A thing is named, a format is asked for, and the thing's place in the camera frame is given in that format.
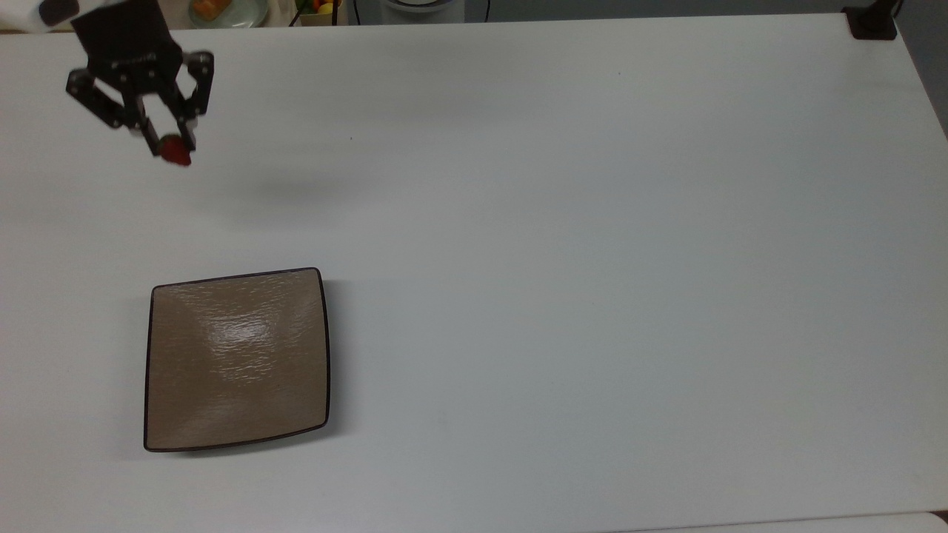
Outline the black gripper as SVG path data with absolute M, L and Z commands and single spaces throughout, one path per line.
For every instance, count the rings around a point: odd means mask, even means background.
M 143 138 L 157 158 L 158 136 L 140 95 L 169 97 L 186 148 L 196 148 L 194 128 L 207 114 L 216 71 L 210 51 L 183 52 L 156 1 L 105 4 L 75 17 L 72 27 L 87 56 L 86 67 L 67 76 L 67 93 L 75 101 L 109 128 Z M 194 81 L 190 95 L 178 85 L 181 70 Z M 121 100 L 109 97 L 97 81 L 119 91 Z

